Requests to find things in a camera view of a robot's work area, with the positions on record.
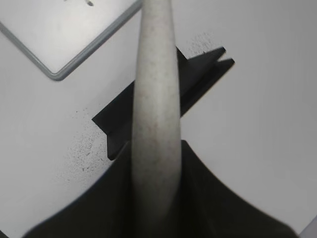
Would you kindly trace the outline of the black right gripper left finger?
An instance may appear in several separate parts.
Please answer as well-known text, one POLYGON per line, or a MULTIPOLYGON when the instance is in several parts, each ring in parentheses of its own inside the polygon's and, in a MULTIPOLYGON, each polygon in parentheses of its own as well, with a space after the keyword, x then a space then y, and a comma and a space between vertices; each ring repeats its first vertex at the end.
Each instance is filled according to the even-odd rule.
POLYGON ((36 225, 26 238, 133 238, 131 143, 79 198, 36 225))

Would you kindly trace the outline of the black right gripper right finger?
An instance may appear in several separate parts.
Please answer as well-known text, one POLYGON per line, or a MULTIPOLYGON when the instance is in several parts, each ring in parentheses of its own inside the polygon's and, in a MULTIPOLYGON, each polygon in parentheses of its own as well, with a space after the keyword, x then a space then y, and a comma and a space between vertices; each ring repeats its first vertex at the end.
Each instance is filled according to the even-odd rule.
POLYGON ((181 141, 180 238, 295 238, 286 224, 265 214, 223 184, 181 141))

